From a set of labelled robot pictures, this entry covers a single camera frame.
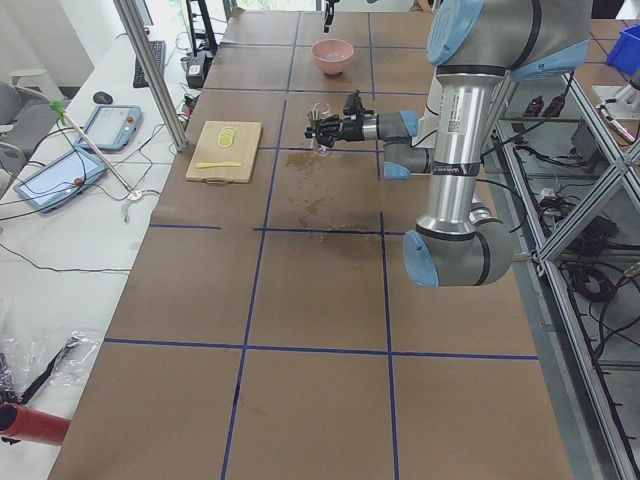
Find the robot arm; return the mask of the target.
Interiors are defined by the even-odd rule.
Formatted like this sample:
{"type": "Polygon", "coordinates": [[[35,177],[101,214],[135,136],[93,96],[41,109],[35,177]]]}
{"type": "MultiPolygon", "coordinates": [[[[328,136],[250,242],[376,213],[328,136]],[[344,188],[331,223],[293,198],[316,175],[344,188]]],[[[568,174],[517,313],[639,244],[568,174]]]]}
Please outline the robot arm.
{"type": "Polygon", "coordinates": [[[438,107],[377,114],[352,93],[341,114],[311,120],[306,136],[324,146],[380,140],[389,179],[429,175],[426,211],[403,240],[415,284],[486,285],[509,269],[510,234],[475,192],[491,97],[504,80],[579,67],[591,13],[588,1],[447,1],[435,13],[427,44],[438,107]]]}

